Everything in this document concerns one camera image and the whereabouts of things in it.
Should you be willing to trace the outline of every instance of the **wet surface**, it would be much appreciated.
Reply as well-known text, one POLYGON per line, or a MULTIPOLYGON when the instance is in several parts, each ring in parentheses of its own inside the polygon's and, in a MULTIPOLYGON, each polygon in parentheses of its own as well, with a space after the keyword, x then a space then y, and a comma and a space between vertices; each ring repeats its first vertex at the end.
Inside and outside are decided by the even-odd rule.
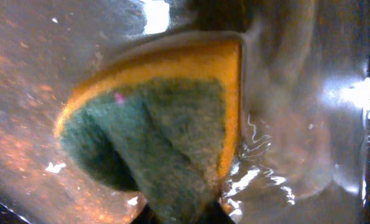
MULTIPOLYGON (((167 2, 170 26, 186 23, 183 2, 167 2)), ((321 99, 325 127, 318 130, 322 136, 330 132, 330 158, 296 147, 290 152, 308 164, 322 156, 330 165, 321 167, 331 168, 308 170, 309 177, 321 174, 313 186, 321 193, 313 192, 294 206, 287 201, 288 191, 275 191, 273 195, 282 194, 278 206, 277 199, 266 196, 269 191, 237 189, 228 198, 241 201, 241 223, 357 223, 359 218, 369 108, 363 105, 365 98, 361 103, 355 99, 364 91, 359 86, 366 78, 369 36, 362 27, 369 24, 359 10, 365 6, 356 2, 320 5, 319 35, 312 49, 316 53, 310 59, 319 63, 305 70, 319 75, 321 90, 332 96, 321 99)), ((56 150, 52 128, 73 87, 103 68, 126 42, 145 35, 146 25, 144 2, 136 0, 0 1, 0 202, 34 223, 127 223, 142 208, 145 201, 138 193, 115 192, 96 183, 56 150)), ((291 119, 307 124, 300 114, 297 111, 291 119)), ((275 123, 277 129, 294 124, 291 119, 275 123)), ((270 158, 281 158, 280 152, 272 152, 270 158)), ((244 156, 238 162, 232 184, 261 170, 258 162, 244 156)), ((266 185, 266 175, 243 185, 258 186, 258 181, 266 185)), ((301 191, 305 187, 299 193, 291 187, 301 198, 310 194, 301 191)))

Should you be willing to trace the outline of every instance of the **pink speck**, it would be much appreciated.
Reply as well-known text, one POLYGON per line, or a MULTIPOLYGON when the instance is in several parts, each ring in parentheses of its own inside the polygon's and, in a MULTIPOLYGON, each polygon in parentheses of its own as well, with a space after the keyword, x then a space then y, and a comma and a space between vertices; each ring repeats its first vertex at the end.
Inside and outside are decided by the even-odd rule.
POLYGON ((118 104, 123 104, 125 102, 125 97, 122 94, 120 94, 120 93, 114 94, 114 97, 115 97, 116 102, 118 104))

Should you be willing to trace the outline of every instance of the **kitchen sponge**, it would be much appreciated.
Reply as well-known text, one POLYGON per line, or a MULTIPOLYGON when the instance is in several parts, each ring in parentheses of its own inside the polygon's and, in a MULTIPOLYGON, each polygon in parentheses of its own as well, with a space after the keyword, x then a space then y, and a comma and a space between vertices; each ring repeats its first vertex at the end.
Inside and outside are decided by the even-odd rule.
POLYGON ((152 52, 83 83, 60 115, 60 147, 94 179, 140 190, 162 223, 216 202, 238 137, 240 45, 152 52))

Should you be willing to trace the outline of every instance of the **sponge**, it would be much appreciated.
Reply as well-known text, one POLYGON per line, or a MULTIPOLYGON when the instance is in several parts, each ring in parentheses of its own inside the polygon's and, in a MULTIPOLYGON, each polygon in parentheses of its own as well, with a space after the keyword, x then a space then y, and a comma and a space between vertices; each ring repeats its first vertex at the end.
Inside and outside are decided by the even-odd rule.
POLYGON ((60 147, 92 178, 140 190, 158 222, 216 203, 238 140, 233 40, 140 55, 82 83, 58 118, 60 147))

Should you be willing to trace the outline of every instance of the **glass surface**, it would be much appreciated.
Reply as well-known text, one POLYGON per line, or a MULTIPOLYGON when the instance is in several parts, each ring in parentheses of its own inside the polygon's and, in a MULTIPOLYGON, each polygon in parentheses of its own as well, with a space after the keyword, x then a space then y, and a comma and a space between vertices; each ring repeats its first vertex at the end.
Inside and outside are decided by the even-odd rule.
MULTIPOLYGON (((236 222, 358 223, 370 127, 361 2, 319 1, 291 110, 274 121, 245 115, 252 141, 239 144, 221 199, 236 222), (281 147, 286 138, 304 145, 281 147)), ((57 150, 52 129, 74 86, 127 43, 189 23, 183 3, 0 1, 1 203, 31 223, 132 220, 144 198, 91 180, 57 150)))

